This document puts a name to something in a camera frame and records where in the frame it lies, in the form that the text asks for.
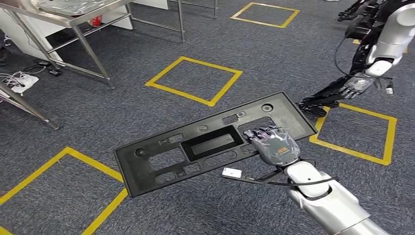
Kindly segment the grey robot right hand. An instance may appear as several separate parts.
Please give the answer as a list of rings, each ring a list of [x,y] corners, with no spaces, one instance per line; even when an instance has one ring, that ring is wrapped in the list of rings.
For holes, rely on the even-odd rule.
[[[300,148],[289,132],[274,125],[243,131],[243,136],[259,152],[268,165],[284,167],[297,162]]]

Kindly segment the black bystander robot hand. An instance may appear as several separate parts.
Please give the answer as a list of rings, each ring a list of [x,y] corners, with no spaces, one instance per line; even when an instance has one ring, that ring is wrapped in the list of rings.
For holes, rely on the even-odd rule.
[[[345,75],[312,96],[304,98],[297,105],[304,113],[322,118],[327,114],[324,107],[337,108],[339,100],[352,99],[364,93],[374,81],[370,77]]]

